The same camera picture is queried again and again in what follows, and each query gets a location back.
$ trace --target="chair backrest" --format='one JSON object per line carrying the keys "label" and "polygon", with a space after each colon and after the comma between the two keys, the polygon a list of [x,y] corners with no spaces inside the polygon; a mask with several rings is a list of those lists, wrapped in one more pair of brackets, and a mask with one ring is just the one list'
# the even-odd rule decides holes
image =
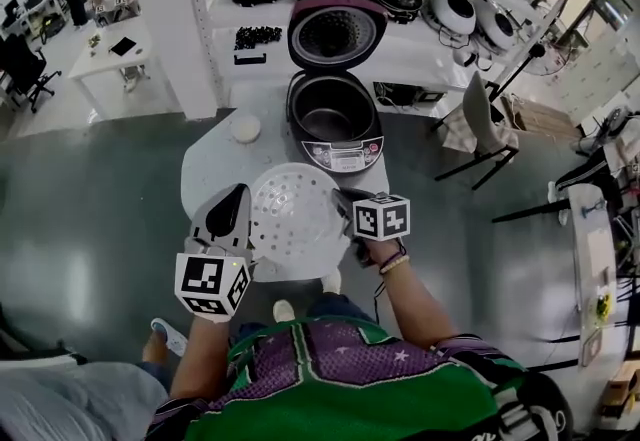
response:
{"label": "chair backrest", "polygon": [[480,72],[476,71],[469,87],[464,93],[462,111],[473,135],[478,139],[480,153],[493,153],[504,148],[493,121],[491,121],[491,103]]}
{"label": "chair backrest", "polygon": [[46,66],[44,61],[31,52],[24,36],[15,34],[11,34],[2,45],[0,62],[22,93],[33,87]]}

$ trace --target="star print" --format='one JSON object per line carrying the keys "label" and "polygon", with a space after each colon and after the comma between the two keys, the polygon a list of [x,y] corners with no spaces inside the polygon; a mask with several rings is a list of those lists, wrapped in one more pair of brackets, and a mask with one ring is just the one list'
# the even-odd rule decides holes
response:
{"label": "star print", "polygon": [[402,361],[404,363],[404,360],[407,359],[409,357],[409,354],[407,354],[404,350],[402,352],[396,352],[396,358],[394,359],[394,361]]}

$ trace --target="hand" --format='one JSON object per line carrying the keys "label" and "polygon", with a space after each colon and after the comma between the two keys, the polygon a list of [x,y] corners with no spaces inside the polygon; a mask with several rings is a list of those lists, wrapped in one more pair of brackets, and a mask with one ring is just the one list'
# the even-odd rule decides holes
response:
{"label": "hand", "polygon": [[380,266],[396,254],[400,250],[400,244],[397,240],[386,240],[384,242],[377,242],[375,240],[364,239],[364,242],[369,249],[371,259]]}

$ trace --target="black office chair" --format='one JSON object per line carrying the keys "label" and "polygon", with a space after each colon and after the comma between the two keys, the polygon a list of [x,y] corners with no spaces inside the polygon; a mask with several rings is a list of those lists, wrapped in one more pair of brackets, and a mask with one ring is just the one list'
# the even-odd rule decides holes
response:
{"label": "black office chair", "polygon": [[40,57],[33,54],[24,36],[15,34],[11,34],[0,46],[0,69],[7,72],[13,81],[7,93],[15,90],[24,95],[31,103],[31,112],[34,114],[37,112],[36,101],[42,91],[51,96],[55,94],[45,86],[56,75],[62,75],[61,71],[44,74],[47,60],[42,55],[42,50],[37,53]]}

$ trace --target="pile of black objects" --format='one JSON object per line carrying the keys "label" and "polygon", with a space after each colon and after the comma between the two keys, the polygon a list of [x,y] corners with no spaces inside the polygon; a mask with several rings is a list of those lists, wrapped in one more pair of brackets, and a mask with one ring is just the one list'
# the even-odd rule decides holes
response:
{"label": "pile of black objects", "polygon": [[256,45],[266,45],[282,39],[278,27],[240,27],[236,32],[236,50],[253,50]]}

